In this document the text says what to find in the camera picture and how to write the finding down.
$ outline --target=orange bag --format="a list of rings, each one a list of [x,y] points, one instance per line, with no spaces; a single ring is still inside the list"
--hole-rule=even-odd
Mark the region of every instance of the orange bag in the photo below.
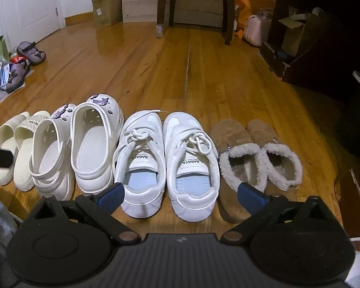
[[[238,32],[236,32],[236,35],[240,38],[244,36],[243,31],[247,25],[248,18],[256,15],[263,8],[273,10],[275,7],[273,0],[235,0],[235,4],[240,8],[239,18],[237,19]]]

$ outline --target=white door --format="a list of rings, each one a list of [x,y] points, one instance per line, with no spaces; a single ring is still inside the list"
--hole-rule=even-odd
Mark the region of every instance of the white door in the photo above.
[[[9,49],[22,41],[38,42],[60,28],[57,0],[1,0],[1,5]]]

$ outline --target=fur-lined brown shoe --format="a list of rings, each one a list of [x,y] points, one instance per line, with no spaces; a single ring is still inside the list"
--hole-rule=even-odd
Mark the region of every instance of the fur-lined brown shoe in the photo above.
[[[260,147],[252,141],[245,128],[233,119],[219,121],[210,135],[220,155],[221,177],[217,199],[220,215],[227,222],[242,222],[250,215],[237,200],[240,183],[247,182],[262,192],[267,185]]]
[[[286,146],[276,131],[265,122],[254,119],[246,127],[252,140],[265,153],[269,180],[283,191],[302,181],[302,165],[298,156]]]

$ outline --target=white fleece lining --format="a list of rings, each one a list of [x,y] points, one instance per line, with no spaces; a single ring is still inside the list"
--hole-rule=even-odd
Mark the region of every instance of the white fleece lining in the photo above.
[[[229,149],[226,152],[223,152],[219,158],[221,175],[225,179],[226,183],[232,188],[235,192],[242,182],[239,178],[235,176],[232,171],[232,167],[229,163],[229,157],[231,158],[239,158],[242,156],[254,156],[255,163],[257,167],[257,184],[254,186],[261,192],[264,192],[267,186],[267,172],[264,168],[266,161],[264,160],[264,154],[262,154],[260,147],[255,143],[246,143],[242,145],[235,146]]]
[[[265,168],[268,174],[269,180],[281,190],[287,191],[290,186],[299,185],[302,181],[302,165],[298,156],[290,150],[285,144],[265,144],[262,149],[261,156],[265,159]],[[293,180],[287,180],[281,175],[271,163],[267,154],[275,154],[290,160],[294,167]]]

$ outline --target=floor plank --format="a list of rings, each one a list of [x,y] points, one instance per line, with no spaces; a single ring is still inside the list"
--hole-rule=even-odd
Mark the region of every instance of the floor plank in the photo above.
[[[52,113],[100,92],[116,98],[126,118],[142,109],[161,109],[162,120],[170,112],[186,111],[207,132],[228,117],[244,126],[261,119],[276,129],[302,162],[299,200],[319,195],[341,220],[334,182],[357,162],[335,138],[341,105],[281,82],[258,49],[238,38],[225,46],[219,32],[191,26],[168,28],[165,38],[156,39],[154,23],[95,28],[91,22],[61,29],[38,47],[47,53],[47,60],[34,68],[24,89],[0,104],[0,125],[25,110]],[[74,196],[80,193],[76,186]],[[0,199],[25,218],[39,195],[35,188],[20,192],[11,182],[0,186]],[[161,211],[152,218],[135,220],[122,209],[114,217],[142,235],[214,232],[220,236],[232,226],[222,220],[217,207],[202,222],[184,222],[175,216],[167,194]]]

